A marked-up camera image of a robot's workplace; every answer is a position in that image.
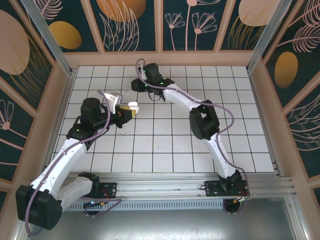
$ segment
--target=orange circle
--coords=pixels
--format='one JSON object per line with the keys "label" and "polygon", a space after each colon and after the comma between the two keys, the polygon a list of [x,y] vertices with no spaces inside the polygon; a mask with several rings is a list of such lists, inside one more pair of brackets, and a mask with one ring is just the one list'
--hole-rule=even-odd
{"label": "orange circle", "polygon": [[96,3],[109,19],[117,22],[131,21],[130,9],[133,11],[135,18],[139,18],[146,9],[146,0],[96,0]]}

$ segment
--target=black grid line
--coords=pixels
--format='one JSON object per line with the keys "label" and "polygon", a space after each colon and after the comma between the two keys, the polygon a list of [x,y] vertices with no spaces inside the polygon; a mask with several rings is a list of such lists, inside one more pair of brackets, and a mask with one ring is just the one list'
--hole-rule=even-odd
{"label": "black grid line", "polygon": [[[189,93],[189,89],[188,89],[188,75],[187,75],[187,66],[184,66],[185,69],[185,79],[186,79],[186,92]],[[172,132],[172,164],[174,163],[174,159],[173,159],[173,154],[174,154],[174,133]],[[191,141],[191,152],[192,152],[192,167],[193,167],[193,172],[195,172],[195,159],[194,159],[194,154],[193,154],[193,148],[192,148],[192,134],[190,135],[190,141]]]}
{"label": "black grid line", "polygon": [[[237,95],[237,97],[239,99],[239,103],[240,103],[240,98],[239,98],[239,94],[238,94],[236,80],[235,80],[235,76],[234,76],[234,72],[233,72],[232,68],[231,68],[231,71],[232,71],[234,85],[235,85],[235,89],[236,89],[236,95]],[[244,119],[244,113],[242,112],[242,108],[241,108],[241,114],[242,114],[242,117]],[[247,126],[246,126],[245,120],[243,120],[243,123],[244,123],[245,132],[246,132],[246,138],[248,139],[248,144],[249,144],[250,154],[251,154],[251,158],[252,158],[253,168],[254,168],[254,171],[257,172],[256,166],[255,166],[255,161],[254,161],[254,156],[253,156],[252,150],[251,150],[251,144],[250,144],[250,141],[249,141],[249,136],[248,136],[248,131],[247,131]]]}
{"label": "black grid line", "polygon": [[[203,94],[204,94],[204,100],[207,100],[206,98],[206,91],[205,91],[205,84],[204,84],[204,76],[202,74],[202,67],[200,67],[200,71],[201,71],[201,78],[202,78],[202,86],[203,86]],[[191,137],[191,147],[192,147],[192,155],[194,154],[194,147],[193,147],[193,142],[192,142],[192,137]],[[212,157],[212,162],[213,162],[213,172],[216,172],[215,169],[215,161]]]}

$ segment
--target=metal base plate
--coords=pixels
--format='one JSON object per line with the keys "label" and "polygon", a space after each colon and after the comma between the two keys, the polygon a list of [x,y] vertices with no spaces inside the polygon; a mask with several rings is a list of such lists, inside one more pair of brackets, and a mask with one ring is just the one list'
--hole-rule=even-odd
{"label": "metal base plate", "polygon": [[239,183],[238,187],[232,188],[232,190],[228,193],[221,188],[220,181],[205,181],[204,186],[205,194],[207,197],[241,196],[243,195],[241,190],[247,193],[246,180],[242,180]]}

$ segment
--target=cable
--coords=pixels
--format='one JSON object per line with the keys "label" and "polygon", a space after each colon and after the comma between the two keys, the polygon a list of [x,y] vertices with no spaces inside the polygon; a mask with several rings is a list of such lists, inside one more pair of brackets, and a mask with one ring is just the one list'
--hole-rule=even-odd
{"label": "cable", "polygon": [[217,147],[223,157],[223,159],[225,160],[225,162],[227,164],[229,164],[231,167],[234,167],[235,169],[238,169],[238,170],[241,170],[244,174],[244,178],[246,180],[246,185],[247,185],[247,192],[248,192],[248,195],[250,195],[250,188],[249,188],[249,184],[248,184],[248,177],[247,177],[247,174],[245,172],[245,170],[242,168],[242,167],[239,167],[239,166],[235,166],[233,165],[231,162],[229,162],[228,158],[224,155],[222,149],[221,149],[221,146],[219,144],[219,140],[218,140],[218,137],[224,132],[224,131],[227,131],[229,128],[232,127],[232,125],[235,123],[235,117],[234,115],[232,114],[232,112],[223,107],[223,106],[220,106],[220,105],[217,105],[217,104],[214,104],[214,103],[206,103],[206,102],[201,102],[201,101],[197,101],[195,98],[192,98],[190,97],[187,93],[185,93],[183,90],[181,90],[180,88],[173,88],[173,87],[163,87],[163,86],[155,86],[155,85],[151,85],[149,83],[147,83],[145,80],[142,79],[142,74],[141,74],[141,69],[139,70],[140,66],[139,66],[139,62],[140,61],[143,61],[143,66],[146,64],[146,61],[143,59],[143,58],[139,58],[136,62],[135,62],[135,71],[136,71],[136,74],[138,75],[139,79],[147,86],[151,87],[151,88],[154,88],[154,89],[160,89],[160,90],[172,90],[172,91],[175,91],[175,92],[179,92],[180,94],[182,94],[183,96],[185,96],[186,98],[188,98],[190,101],[193,101],[194,103],[196,104],[200,104],[200,105],[205,105],[205,106],[210,106],[210,107],[216,107],[216,108],[219,108],[219,109],[222,109],[224,111],[226,111],[230,116],[231,116],[231,123],[230,125],[226,126],[226,128],[222,129],[216,136],[215,136],[215,141],[216,141],[216,144],[217,144]]}
{"label": "cable", "polygon": [[30,215],[30,209],[31,209],[31,205],[37,195],[37,193],[39,192],[40,188],[42,187],[42,185],[44,184],[44,182],[46,181],[46,179],[48,178],[49,174],[52,172],[52,170],[55,168],[55,166],[58,164],[58,162],[62,159],[62,157],[64,155],[67,155],[68,152],[74,148],[75,146],[79,145],[79,144],[83,144],[86,143],[88,141],[91,140],[95,140],[96,138],[98,138],[101,134],[104,133],[104,131],[107,129],[109,123],[110,123],[110,118],[111,118],[111,111],[110,111],[110,106],[109,106],[109,102],[108,99],[106,98],[106,96],[104,95],[104,93],[101,90],[97,91],[100,95],[102,95],[104,97],[104,99],[106,100],[106,109],[107,109],[107,119],[106,119],[106,123],[104,125],[104,127],[101,129],[101,131],[99,131],[96,135],[93,135],[87,139],[81,140],[77,143],[72,144],[71,146],[69,146],[67,149],[65,149],[60,155],[59,157],[56,159],[56,161],[50,166],[50,168],[48,169],[48,171],[46,172],[46,174],[44,175],[43,179],[41,180],[41,182],[39,183],[39,185],[36,187],[36,189],[34,190],[33,194],[31,195],[31,198],[29,200],[29,203],[26,207],[26,212],[25,212],[25,219],[24,219],[24,225],[25,225],[25,230],[28,233],[29,236],[35,236],[38,233],[40,233],[40,231],[43,229],[41,228],[40,230],[36,231],[36,232],[31,232],[30,227],[29,227],[29,215]]}

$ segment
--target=yellow object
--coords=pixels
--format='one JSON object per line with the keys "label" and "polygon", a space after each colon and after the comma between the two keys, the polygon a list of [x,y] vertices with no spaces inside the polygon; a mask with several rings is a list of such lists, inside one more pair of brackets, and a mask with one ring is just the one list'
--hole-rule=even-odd
{"label": "yellow object", "polygon": [[136,116],[136,110],[134,109],[130,109],[130,107],[128,106],[120,106],[121,109],[124,109],[124,110],[130,110],[132,112],[132,118],[134,118]]}
{"label": "yellow object", "polygon": [[28,35],[10,14],[0,10],[0,69],[11,75],[21,74],[30,57]]}
{"label": "yellow object", "polygon": [[96,3],[104,15],[117,22],[128,22],[130,18],[125,16],[130,14],[130,9],[136,18],[139,18],[146,9],[146,0],[96,0]]}
{"label": "yellow object", "polygon": [[292,52],[282,53],[275,64],[274,78],[276,84],[285,89],[294,81],[298,71],[298,59]]}
{"label": "yellow object", "polygon": [[70,23],[55,21],[50,24],[49,28],[60,47],[76,49],[81,46],[81,35]]}
{"label": "yellow object", "polygon": [[239,5],[241,22],[251,27],[266,25],[274,13],[278,2],[279,0],[241,0]]}

